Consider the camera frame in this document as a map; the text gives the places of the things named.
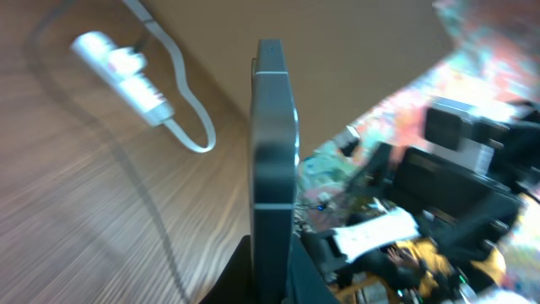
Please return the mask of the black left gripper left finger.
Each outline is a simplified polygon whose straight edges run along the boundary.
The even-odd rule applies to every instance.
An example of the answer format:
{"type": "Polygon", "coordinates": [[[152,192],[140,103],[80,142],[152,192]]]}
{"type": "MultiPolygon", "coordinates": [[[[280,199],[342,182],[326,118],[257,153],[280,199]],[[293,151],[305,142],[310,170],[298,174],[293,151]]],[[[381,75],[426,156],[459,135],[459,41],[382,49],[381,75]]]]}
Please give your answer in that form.
{"type": "Polygon", "coordinates": [[[200,304],[252,304],[251,237],[245,235],[200,304]]]}

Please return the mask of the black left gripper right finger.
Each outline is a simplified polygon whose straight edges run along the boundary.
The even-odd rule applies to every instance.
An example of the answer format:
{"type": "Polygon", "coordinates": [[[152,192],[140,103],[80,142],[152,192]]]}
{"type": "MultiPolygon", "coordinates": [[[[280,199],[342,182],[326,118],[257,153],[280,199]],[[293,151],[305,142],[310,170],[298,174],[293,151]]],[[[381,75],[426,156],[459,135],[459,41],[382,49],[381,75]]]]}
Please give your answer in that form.
{"type": "Polygon", "coordinates": [[[338,304],[300,239],[293,235],[288,270],[288,297],[294,304],[338,304]]]}

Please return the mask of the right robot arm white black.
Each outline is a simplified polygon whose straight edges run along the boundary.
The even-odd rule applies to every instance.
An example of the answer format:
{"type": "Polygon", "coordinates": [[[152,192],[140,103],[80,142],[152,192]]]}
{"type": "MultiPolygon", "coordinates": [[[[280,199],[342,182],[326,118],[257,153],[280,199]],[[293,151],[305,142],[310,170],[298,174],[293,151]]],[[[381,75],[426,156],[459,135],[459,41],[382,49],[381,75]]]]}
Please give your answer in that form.
{"type": "Polygon", "coordinates": [[[451,269],[484,262],[514,226],[521,196],[539,182],[539,106],[530,101],[473,106],[440,98],[427,107],[430,150],[406,149],[395,170],[382,144],[346,187],[394,207],[357,225],[306,233],[301,240],[324,280],[402,241],[425,241],[451,269]]]}

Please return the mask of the blue Galaxy smartphone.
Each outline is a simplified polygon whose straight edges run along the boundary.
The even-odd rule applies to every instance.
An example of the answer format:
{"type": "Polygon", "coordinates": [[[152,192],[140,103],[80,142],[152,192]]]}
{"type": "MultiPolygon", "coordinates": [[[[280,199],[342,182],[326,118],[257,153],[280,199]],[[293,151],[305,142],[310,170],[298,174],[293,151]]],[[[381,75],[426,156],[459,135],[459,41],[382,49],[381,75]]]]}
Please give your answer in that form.
{"type": "Polygon", "coordinates": [[[298,114],[281,40],[258,42],[249,150],[256,302],[280,303],[287,297],[299,162],[298,114]]]}

